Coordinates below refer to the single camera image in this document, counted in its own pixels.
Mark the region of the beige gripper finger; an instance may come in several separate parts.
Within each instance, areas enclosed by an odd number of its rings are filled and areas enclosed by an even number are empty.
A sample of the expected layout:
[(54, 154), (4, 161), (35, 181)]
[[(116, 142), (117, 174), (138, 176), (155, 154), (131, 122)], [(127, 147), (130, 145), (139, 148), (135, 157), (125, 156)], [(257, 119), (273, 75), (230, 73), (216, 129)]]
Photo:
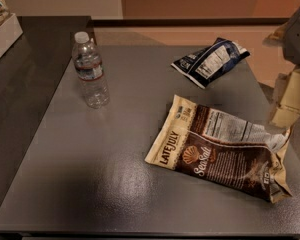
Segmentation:
[(269, 46), (281, 46), (283, 44), (286, 27), (286, 23), (279, 26), (263, 40), (263, 44)]
[(300, 117), (300, 66), (288, 75), (278, 75), (272, 99), (270, 123), (279, 128), (290, 128)]

